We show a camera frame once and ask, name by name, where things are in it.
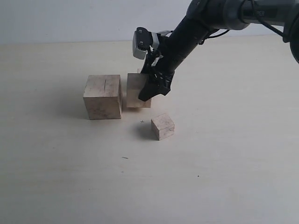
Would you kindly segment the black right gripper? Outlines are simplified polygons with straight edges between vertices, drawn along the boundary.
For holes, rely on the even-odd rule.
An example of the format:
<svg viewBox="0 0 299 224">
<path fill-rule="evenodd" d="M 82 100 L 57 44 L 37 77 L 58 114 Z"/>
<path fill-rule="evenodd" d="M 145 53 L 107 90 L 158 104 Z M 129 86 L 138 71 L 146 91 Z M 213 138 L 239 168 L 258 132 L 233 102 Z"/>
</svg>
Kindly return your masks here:
<svg viewBox="0 0 299 224">
<path fill-rule="evenodd" d="M 171 91 L 174 72 L 169 71 L 165 59 L 169 54 L 168 37 L 161 37 L 158 49 L 147 52 L 141 73 L 147 80 L 139 93 L 141 101 L 148 101 L 157 95 L 166 96 Z"/>
</svg>

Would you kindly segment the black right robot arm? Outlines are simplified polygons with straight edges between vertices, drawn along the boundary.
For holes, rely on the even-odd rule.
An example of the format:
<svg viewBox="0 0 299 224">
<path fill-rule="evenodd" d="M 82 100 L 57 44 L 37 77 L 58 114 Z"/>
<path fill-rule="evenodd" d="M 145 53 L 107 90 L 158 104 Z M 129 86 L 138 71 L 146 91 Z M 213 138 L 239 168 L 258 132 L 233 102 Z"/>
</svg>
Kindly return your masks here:
<svg viewBox="0 0 299 224">
<path fill-rule="evenodd" d="M 261 24 L 290 45 L 299 58 L 299 3 L 296 0 L 193 0 L 174 30 L 158 33 L 138 27 L 133 36 L 133 56 L 144 61 L 147 79 L 138 98 L 147 101 L 167 95 L 175 69 L 205 40 L 232 30 Z"/>
</svg>

